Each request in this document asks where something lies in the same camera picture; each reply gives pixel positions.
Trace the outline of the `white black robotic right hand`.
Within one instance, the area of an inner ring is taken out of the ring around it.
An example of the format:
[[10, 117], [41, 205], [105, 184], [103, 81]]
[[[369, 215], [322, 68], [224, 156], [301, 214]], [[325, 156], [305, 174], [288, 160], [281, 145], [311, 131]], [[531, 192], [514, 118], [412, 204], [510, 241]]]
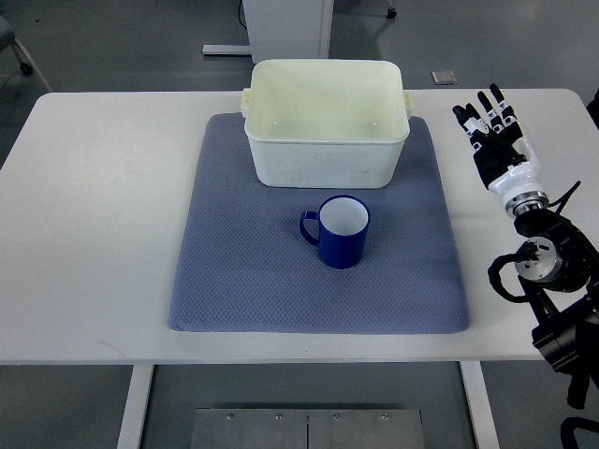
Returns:
[[457, 105], [452, 111], [474, 151], [473, 158], [485, 188], [497, 195], [508, 216], [545, 209], [549, 200], [538, 180], [540, 165], [534, 145], [503, 91], [491, 84], [477, 99], [483, 108]]

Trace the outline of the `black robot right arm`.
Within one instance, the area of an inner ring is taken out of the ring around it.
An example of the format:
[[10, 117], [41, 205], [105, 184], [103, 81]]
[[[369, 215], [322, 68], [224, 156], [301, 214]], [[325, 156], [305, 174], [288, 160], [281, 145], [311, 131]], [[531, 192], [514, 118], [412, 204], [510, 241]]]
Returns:
[[538, 322], [533, 346], [570, 377], [566, 401], [575, 410], [585, 408], [589, 387], [598, 385], [598, 251], [562, 215], [579, 185], [545, 207], [520, 204], [514, 227], [525, 241], [488, 268], [499, 296], [531, 307]]

